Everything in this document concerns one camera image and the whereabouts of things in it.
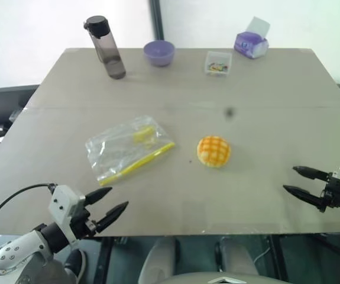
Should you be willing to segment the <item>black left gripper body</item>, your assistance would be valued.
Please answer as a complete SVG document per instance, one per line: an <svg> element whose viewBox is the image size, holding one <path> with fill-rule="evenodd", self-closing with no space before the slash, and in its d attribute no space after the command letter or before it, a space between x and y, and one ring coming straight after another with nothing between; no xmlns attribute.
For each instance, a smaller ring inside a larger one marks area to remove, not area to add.
<svg viewBox="0 0 340 284"><path fill-rule="evenodd" d="M77 240L82 240L86 237L93 237L96 234L96 221L90 219L90 212L83 208L72 217L70 228Z"/></svg>

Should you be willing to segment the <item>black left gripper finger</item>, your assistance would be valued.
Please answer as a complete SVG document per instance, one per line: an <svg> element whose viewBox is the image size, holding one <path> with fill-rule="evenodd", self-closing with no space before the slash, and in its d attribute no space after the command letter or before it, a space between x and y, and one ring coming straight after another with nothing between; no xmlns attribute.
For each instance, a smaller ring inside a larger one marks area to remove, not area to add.
<svg viewBox="0 0 340 284"><path fill-rule="evenodd" d="M107 193L109 193L113 187L99 188L87 195L85 195L84 206L92 205L102 199Z"/></svg>
<svg viewBox="0 0 340 284"><path fill-rule="evenodd" d="M113 207L110 211L108 211L100 221L96 223L96 232L101 233L103 230L108 228L111 224L113 224L125 211L129 202L123 202L115 207Z"/></svg>

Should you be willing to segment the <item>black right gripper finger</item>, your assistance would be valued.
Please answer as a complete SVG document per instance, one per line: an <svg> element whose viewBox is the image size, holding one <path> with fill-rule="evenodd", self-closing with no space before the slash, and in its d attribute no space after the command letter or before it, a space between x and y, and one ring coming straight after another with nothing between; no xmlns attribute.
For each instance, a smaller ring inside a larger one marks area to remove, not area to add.
<svg viewBox="0 0 340 284"><path fill-rule="evenodd" d="M283 188L288 193L300 199L301 201L304 201L315 206L318 210L320 211L326 210L326 204L324 203L323 198L314 196L310 194L308 191L298 188L297 186L283 185Z"/></svg>
<svg viewBox="0 0 340 284"><path fill-rule="evenodd" d="M325 182L329 180L329 173L323 172L318 169L314 169L307 166L293 166L292 169L295 170L301 176L311 180L318 179Z"/></svg>

